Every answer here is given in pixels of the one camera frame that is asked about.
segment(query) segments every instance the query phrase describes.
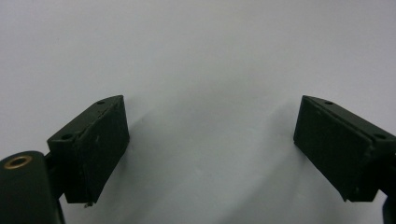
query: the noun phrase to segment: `metal ring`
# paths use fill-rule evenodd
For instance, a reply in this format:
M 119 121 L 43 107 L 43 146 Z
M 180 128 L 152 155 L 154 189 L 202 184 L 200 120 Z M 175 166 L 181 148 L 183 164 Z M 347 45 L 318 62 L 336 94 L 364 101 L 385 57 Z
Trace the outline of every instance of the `metal ring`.
M 29 163 L 33 158 L 31 156 L 19 156 L 19 157 L 14 157 L 11 160 L 7 161 L 6 164 L 4 165 L 4 168 L 8 170 L 13 170 L 13 169 L 18 169 L 27 163 Z

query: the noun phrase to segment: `white table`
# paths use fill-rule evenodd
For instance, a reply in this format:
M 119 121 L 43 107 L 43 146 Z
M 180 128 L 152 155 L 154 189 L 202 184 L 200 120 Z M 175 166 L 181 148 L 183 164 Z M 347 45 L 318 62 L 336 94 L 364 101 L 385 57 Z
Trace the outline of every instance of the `white table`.
M 293 144 L 301 96 L 396 133 L 396 2 L 0 2 L 0 158 L 123 94 L 132 142 L 67 223 L 382 223 Z

